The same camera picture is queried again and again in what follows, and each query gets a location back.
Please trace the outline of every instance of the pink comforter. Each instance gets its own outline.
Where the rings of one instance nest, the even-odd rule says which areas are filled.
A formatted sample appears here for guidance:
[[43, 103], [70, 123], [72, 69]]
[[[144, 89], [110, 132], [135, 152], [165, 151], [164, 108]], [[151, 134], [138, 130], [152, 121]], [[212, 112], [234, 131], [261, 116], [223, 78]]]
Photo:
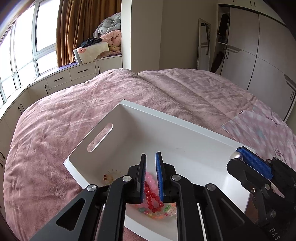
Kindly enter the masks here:
[[[63, 162], [122, 99], [229, 138], [221, 125], [256, 101], [229, 80], [192, 69], [110, 70], [37, 101], [18, 121], [4, 174], [6, 218], [20, 240], [29, 240], [81, 191]], [[124, 240], [136, 239], [125, 228]]]

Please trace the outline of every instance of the metal bolt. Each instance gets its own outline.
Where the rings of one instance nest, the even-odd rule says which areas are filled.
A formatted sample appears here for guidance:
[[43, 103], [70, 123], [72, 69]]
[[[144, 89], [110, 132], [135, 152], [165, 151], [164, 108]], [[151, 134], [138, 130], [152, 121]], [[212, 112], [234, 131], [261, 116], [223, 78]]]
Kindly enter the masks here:
[[207, 189], [210, 191], [214, 191], [216, 189], [216, 186], [214, 184], [207, 185]]
[[231, 159], [235, 159], [235, 158], [238, 158], [238, 159], [240, 159], [241, 161], [243, 160], [242, 154], [241, 154], [240, 152], [238, 152], [238, 151], [233, 152], [233, 153], [230, 155], [229, 160], [231, 160]]
[[122, 178], [122, 180], [123, 180], [124, 182], [129, 182], [131, 179], [132, 179], [131, 176], [124, 176], [124, 177]]
[[275, 218], [275, 217], [276, 217], [276, 212], [275, 212], [275, 210], [272, 210], [272, 211], [271, 211], [271, 217], [272, 217], [272, 218]]
[[94, 191], [94, 190], [96, 190], [96, 185], [89, 185], [88, 187], [87, 187], [87, 190], [89, 191], [89, 192], [92, 192], [92, 191]]
[[179, 180], [181, 179], [181, 176], [179, 176], [179, 175], [173, 175], [173, 176], [172, 176], [172, 179], [173, 179], [174, 181], [179, 181]]

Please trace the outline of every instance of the mirror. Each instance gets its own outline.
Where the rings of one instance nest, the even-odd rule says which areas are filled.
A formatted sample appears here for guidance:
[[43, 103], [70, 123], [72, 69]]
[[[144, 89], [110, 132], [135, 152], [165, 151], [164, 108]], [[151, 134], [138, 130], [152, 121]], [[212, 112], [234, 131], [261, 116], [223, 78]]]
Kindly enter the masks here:
[[199, 46], [197, 69], [209, 70], [210, 64], [210, 27], [206, 21], [199, 19]]

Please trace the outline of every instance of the blue gripper pad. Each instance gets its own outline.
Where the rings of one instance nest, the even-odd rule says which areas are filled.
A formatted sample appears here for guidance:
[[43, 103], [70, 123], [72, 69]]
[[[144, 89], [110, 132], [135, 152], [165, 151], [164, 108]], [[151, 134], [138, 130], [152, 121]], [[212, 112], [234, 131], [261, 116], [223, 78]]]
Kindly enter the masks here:
[[163, 175], [161, 171], [161, 164], [158, 153], [155, 155], [155, 163], [156, 163], [156, 174], [157, 174], [157, 183], [158, 183], [158, 193], [159, 198], [163, 201]]
[[262, 161], [259, 156], [245, 147], [239, 147], [237, 148], [237, 151], [242, 154], [243, 162], [248, 164], [251, 168], [255, 169], [266, 179], [271, 180], [273, 178], [271, 167], [267, 165], [264, 161]]

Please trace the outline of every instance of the white storage bin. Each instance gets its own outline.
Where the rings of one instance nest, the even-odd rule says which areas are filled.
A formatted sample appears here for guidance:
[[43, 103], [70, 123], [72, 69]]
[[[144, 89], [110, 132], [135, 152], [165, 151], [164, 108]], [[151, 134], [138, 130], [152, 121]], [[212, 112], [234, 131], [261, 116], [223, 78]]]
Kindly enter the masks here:
[[[108, 124], [111, 130], [91, 151], [88, 145]], [[78, 184], [104, 186], [109, 170], [127, 173], [147, 155], [147, 171], [156, 179], [155, 153], [192, 183], [216, 184], [242, 211], [249, 192], [227, 173], [230, 155], [242, 144], [190, 122], [123, 100], [80, 142], [64, 165]], [[127, 205], [125, 226], [147, 240], [178, 240], [174, 218], [153, 220]]]

